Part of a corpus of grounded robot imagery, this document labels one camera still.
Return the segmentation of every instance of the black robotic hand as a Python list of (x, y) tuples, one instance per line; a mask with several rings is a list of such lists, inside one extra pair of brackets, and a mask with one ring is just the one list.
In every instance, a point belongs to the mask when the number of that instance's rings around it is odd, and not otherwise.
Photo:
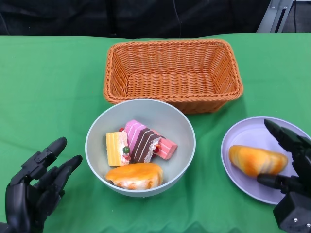
[[(71, 173), (82, 162), (77, 155), (60, 167), (50, 166), (66, 147), (61, 137), (42, 152), (27, 160), (10, 181), (5, 192), (7, 224), (0, 223), (0, 233), (41, 233), (47, 216), (55, 210), (65, 194), (64, 187)], [(39, 180), (34, 186), (32, 180)]]
[(292, 153), (292, 165), (298, 176), (260, 174), (257, 181), (285, 194), (273, 210), (280, 229), (311, 233), (311, 141), (270, 120), (265, 119), (264, 124), (279, 145)]

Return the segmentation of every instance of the lavender plate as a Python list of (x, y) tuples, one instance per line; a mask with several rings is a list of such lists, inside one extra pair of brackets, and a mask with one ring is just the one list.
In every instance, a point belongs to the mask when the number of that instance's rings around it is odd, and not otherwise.
[(292, 166), (292, 154), (286, 152), (269, 133), (263, 124), (264, 119), (269, 119), (281, 127), (286, 127), (298, 135), (311, 139), (305, 132), (287, 121), (272, 117), (253, 117), (236, 123), (228, 130), (223, 138), (221, 157), (228, 176), (237, 187), (257, 200), (277, 205), (284, 197), (280, 190), (266, 187), (258, 183), (256, 179), (246, 176), (234, 167), (229, 160), (229, 148), (233, 145), (263, 148), (282, 153), (288, 157), (288, 164), (280, 174), (285, 176), (297, 175)]

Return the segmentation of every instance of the wicker basket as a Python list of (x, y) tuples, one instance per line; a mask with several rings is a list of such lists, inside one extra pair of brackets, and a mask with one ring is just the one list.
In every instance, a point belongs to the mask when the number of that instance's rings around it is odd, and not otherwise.
[(233, 50), (223, 40), (124, 42), (108, 51), (104, 97), (110, 103), (148, 98), (203, 113), (242, 92)]

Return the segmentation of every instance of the green tablecloth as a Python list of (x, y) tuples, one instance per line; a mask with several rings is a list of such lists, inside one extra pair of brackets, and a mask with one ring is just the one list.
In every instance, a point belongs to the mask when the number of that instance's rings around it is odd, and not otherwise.
[(280, 232), (273, 206), (239, 190), (220, 158), (226, 131), (247, 117), (287, 120), (311, 134), (311, 33), (221, 35), (237, 57), (244, 95), (213, 114), (189, 115), (192, 164), (168, 191), (122, 196), (99, 181), (84, 153), (87, 131), (111, 104), (103, 98), (106, 52), (124, 39), (0, 37), (0, 221), (5, 188), (35, 151), (66, 136), (56, 164), (82, 154), (46, 233)]

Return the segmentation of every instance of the bread roll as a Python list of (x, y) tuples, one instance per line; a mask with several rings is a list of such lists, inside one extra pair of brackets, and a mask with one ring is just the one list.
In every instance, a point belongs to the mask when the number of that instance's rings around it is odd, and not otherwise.
[(163, 170), (153, 163), (129, 164), (109, 170), (105, 178), (120, 188), (144, 190), (162, 184)]
[(276, 175), (288, 162), (287, 157), (281, 153), (239, 145), (230, 147), (229, 159), (250, 177), (257, 177), (261, 173)]

